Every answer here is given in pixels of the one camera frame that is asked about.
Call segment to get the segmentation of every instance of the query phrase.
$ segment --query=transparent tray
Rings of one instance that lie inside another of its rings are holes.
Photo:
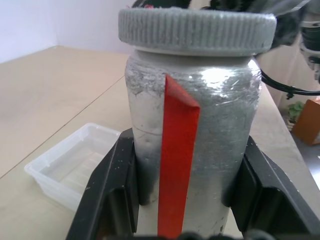
[[[120,132],[88,123],[24,167],[43,192],[76,211],[93,170]]]

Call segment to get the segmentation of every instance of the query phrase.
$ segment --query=jar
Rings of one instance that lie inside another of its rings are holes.
[[[157,234],[165,75],[200,105],[183,232],[222,234],[261,90],[253,55],[272,44],[270,14],[124,9],[119,38],[136,47],[125,80],[141,207],[137,233]]]

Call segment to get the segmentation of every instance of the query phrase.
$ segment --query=table surface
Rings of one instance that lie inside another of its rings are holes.
[[[65,239],[75,213],[46,197],[24,167],[86,123],[131,127],[127,58],[54,47],[0,65],[0,239]],[[320,218],[320,191],[265,85],[250,134]],[[225,233],[241,236],[232,214]]]

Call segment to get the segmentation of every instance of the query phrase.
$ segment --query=gray lid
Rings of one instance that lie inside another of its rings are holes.
[[[128,8],[119,13],[119,38],[141,50],[189,56],[252,56],[270,49],[272,14]]]

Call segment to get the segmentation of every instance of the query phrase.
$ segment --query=red strip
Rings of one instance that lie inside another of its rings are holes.
[[[165,78],[158,235],[182,232],[196,142],[199,104],[169,75]]]

